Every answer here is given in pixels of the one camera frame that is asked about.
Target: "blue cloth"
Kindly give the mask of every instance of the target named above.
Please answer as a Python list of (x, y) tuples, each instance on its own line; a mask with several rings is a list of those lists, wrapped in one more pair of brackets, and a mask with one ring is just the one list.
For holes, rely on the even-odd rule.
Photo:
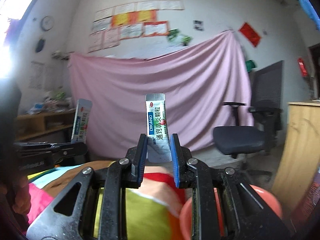
[(316, 23), (318, 31), (320, 31), (320, 18), (313, 8), (309, 0), (299, 0), (301, 7), (306, 12), (306, 14)]
[(36, 185), (38, 188), (43, 188), (45, 185), (49, 184), (51, 181), (54, 181), (55, 179), (65, 174), (67, 171), (79, 166), (81, 165), (54, 168), (53, 172), (41, 176), (39, 179), (36, 179), (35, 181), (33, 181), (33, 184)]

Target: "chair seat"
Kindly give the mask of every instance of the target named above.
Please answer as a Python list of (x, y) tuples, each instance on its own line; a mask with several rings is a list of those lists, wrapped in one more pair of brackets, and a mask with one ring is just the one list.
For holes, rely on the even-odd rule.
[(255, 153), (263, 150), (265, 132), (253, 126), (218, 126), (213, 141), (224, 155)]

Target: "blue gripper pad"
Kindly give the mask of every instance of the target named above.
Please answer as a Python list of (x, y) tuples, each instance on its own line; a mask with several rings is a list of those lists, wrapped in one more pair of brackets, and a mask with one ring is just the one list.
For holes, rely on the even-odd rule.
[(179, 188), (179, 184), (180, 184), (179, 163), (178, 163), (177, 149), (174, 143), (173, 135), (171, 135), (170, 137), (170, 149), (171, 149), (172, 166), (173, 166), (173, 178), (174, 178), (176, 187)]
[(138, 182), (139, 182), (139, 184), (141, 184), (141, 182), (143, 180), (144, 167), (146, 166), (147, 143), (148, 143), (148, 137), (146, 137), (144, 140), (143, 150), (142, 150), (141, 158), (139, 160), (139, 166), (138, 166)]

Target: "red fire extinguisher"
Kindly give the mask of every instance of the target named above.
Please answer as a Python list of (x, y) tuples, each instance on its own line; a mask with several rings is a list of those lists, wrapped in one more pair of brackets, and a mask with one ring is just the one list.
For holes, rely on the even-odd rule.
[(302, 77), (308, 76), (308, 72), (306, 70), (306, 66), (305, 66), (305, 64), (303, 62), (302, 57), (298, 58), (298, 63), (299, 63), (299, 67), (300, 67), (300, 71), (301, 71)]

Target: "pink cloth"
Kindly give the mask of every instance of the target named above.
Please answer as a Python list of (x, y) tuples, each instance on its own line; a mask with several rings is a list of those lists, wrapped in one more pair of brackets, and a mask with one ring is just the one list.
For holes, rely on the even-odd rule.
[[(145, 95), (165, 93), (169, 134), (191, 151), (212, 144), (212, 129), (234, 123), (223, 102), (250, 105), (244, 56), (232, 31), (150, 60), (72, 54), (73, 99), (91, 100), (87, 145), (97, 155), (122, 158), (147, 133)], [(240, 107), (242, 125), (253, 125)]]
[(34, 184), (29, 184), (29, 193), (31, 195), (31, 209), (28, 214), (28, 223), (31, 223), (37, 218), (38, 215), (50, 204), (53, 200), (48, 193), (44, 190), (37, 188)]

